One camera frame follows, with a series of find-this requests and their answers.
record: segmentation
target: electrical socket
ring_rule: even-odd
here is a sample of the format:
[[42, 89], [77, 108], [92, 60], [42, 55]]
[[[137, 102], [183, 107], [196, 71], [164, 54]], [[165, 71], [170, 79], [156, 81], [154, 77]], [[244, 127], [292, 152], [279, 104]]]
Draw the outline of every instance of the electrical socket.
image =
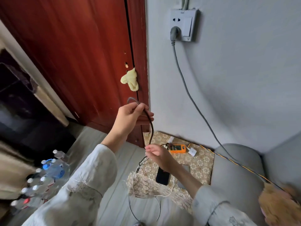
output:
[[189, 10], [172, 9], [171, 10], [170, 29], [174, 26], [178, 26], [181, 29], [181, 33], [179, 34], [177, 40], [182, 40], [182, 41], [192, 40], [196, 16], [197, 16], [197, 9], [189, 9]]

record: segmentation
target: wooden floor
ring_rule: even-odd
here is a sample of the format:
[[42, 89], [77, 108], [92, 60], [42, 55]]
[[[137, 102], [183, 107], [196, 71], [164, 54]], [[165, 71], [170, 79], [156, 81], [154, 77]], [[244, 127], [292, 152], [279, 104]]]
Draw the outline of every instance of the wooden floor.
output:
[[[70, 131], [77, 137], [76, 142], [70, 148], [71, 168], [75, 169], [99, 144], [105, 133], [89, 127], [81, 127], [77, 124], [70, 125]], [[97, 226], [132, 226], [137, 220], [133, 217], [129, 209], [127, 188], [125, 180], [129, 173], [137, 168], [140, 160], [145, 156], [145, 150], [131, 143], [125, 143], [116, 152], [118, 173], [115, 183], [105, 193], [97, 216]], [[198, 225], [194, 224], [193, 217], [180, 209], [168, 198], [159, 199], [161, 204], [161, 214], [159, 220], [159, 205], [155, 198], [139, 199], [130, 197], [131, 207], [135, 216], [149, 225]]]

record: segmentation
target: floral tablecloth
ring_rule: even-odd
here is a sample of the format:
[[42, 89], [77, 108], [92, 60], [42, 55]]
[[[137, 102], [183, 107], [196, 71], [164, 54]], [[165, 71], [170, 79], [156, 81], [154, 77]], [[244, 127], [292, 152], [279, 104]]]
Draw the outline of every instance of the floral tablecloth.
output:
[[[151, 143], [161, 145], [167, 143], [170, 137], [171, 136], [167, 134], [155, 131]], [[150, 134], [144, 133], [145, 143], [149, 142], [149, 138]], [[186, 146], [189, 144], [189, 142], [187, 141], [174, 138], [173, 143], [175, 144], [176, 142], [185, 144]], [[172, 154], [172, 156], [178, 163], [189, 165], [190, 173], [202, 184], [210, 184], [214, 154], [196, 144], [190, 144], [189, 147], [192, 147], [197, 151], [194, 157], [192, 157], [189, 153]], [[158, 168], [159, 166], [155, 162], [153, 162], [151, 159], [148, 159], [141, 165], [138, 173], [135, 174], [134, 171], [131, 172], [127, 179], [129, 194], [133, 195], [134, 189], [135, 196], [137, 197], [168, 195], [171, 191], [174, 177], [172, 175], [170, 176], [167, 186], [157, 183], [156, 175]], [[186, 209], [189, 213], [192, 213], [192, 198], [188, 194], [187, 190], [178, 187], [178, 180], [176, 178], [174, 181], [172, 193], [169, 195], [169, 198], [171, 198], [171, 200], [178, 204], [182, 209]]]

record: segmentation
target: brown plush toy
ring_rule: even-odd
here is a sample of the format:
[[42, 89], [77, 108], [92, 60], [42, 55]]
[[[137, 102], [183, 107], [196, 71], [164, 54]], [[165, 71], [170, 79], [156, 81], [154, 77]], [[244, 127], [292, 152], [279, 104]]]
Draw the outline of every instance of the brown plush toy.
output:
[[269, 226], [301, 226], [301, 207], [292, 200], [293, 188], [286, 186], [286, 192], [272, 184], [265, 183], [259, 204]]

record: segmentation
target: sofa cushion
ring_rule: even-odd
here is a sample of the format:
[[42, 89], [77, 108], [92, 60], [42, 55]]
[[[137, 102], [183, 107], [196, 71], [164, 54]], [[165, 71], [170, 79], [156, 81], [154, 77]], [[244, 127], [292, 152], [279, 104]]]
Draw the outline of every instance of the sofa cushion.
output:
[[[242, 165], [264, 176], [261, 158], [254, 149], [238, 144], [223, 146]], [[231, 158], [222, 147], [218, 147], [215, 151]], [[264, 184], [257, 175], [215, 155], [211, 186], [219, 188], [233, 206], [246, 213], [258, 226], [266, 226], [258, 203]]]

